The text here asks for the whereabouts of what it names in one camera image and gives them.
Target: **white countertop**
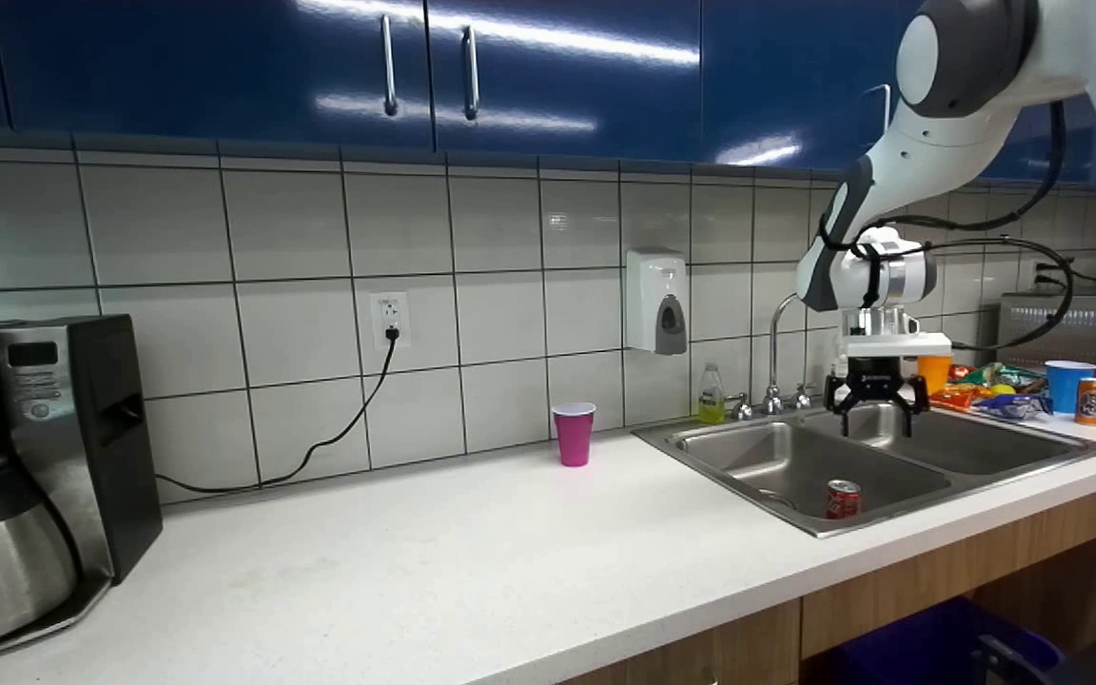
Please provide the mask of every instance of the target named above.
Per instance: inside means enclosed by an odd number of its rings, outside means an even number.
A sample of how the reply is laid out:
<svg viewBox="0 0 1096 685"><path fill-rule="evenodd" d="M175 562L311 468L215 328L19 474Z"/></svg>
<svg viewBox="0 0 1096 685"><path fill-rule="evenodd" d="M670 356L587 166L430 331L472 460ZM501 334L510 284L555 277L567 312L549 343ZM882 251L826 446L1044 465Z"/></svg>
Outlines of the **white countertop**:
<svg viewBox="0 0 1096 685"><path fill-rule="evenodd" d="M175 511L0 682L561 682L1091 489L1096 457L813 540L628 433L330 479Z"/></svg>

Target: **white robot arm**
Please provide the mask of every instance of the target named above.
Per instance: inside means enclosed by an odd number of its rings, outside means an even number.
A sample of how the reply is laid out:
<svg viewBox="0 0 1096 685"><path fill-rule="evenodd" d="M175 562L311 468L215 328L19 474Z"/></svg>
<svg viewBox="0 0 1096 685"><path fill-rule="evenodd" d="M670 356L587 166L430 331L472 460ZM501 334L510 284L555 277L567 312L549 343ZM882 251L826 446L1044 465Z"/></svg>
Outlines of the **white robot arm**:
<svg viewBox="0 0 1096 685"><path fill-rule="evenodd" d="M906 318L933 290L930 256L878 219L979 177L1020 105L1081 92L1096 105L1096 0L930 0L917 11L900 46L896 120L832 192L797 271L808 307L842 307L848 375L829 384L829 411L896 398L911 419L924 386L903 379L900 356L952 351Z"/></svg>

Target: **pink cup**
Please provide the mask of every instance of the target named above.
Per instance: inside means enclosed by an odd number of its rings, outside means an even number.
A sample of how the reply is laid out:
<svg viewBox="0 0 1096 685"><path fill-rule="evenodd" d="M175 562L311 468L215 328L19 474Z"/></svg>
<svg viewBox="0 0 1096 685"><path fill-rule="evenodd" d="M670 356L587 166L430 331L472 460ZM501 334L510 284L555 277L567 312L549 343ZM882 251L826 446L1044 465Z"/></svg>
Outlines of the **pink cup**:
<svg viewBox="0 0 1096 685"><path fill-rule="evenodd" d="M589 465L595 403L555 403L555 452L565 468Z"/></svg>

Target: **blue container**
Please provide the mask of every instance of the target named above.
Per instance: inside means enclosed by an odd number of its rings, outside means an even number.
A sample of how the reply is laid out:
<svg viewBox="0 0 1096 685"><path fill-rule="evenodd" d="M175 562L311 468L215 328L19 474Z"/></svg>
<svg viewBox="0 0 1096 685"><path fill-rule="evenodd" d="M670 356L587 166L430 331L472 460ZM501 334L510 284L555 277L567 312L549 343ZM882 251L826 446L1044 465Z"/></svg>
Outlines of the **blue container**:
<svg viewBox="0 0 1096 685"><path fill-rule="evenodd" d="M1076 414L1081 379L1091 372L1096 372L1096 364L1089 364L1089 362L1047 362L1047 386L1052 386L1052 414L1053 419Z"/></svg>
<svg viewBox="0 0 1096 685"><path fill-rule="evenodd" d="M1035 669L1053 669L1067 655L966 598L952 598L917 616L887 622L832 649L836 685L966 685L979 678L974 638L992 634Z"/></svg>

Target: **bottle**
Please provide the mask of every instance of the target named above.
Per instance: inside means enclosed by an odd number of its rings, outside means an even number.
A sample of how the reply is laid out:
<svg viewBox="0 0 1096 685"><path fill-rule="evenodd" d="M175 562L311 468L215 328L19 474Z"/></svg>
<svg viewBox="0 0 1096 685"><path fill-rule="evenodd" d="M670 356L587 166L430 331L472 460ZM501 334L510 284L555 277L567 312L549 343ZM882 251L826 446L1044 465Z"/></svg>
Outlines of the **bottle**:
<svg viewBox="0 0 1096 685"><path fill-rule="evenodd" d="M721 384L721 369L711 362L703 364L699 398L697 398L697 421L699 426L726 421L726 395L724 395L724 384Z"/></svg>

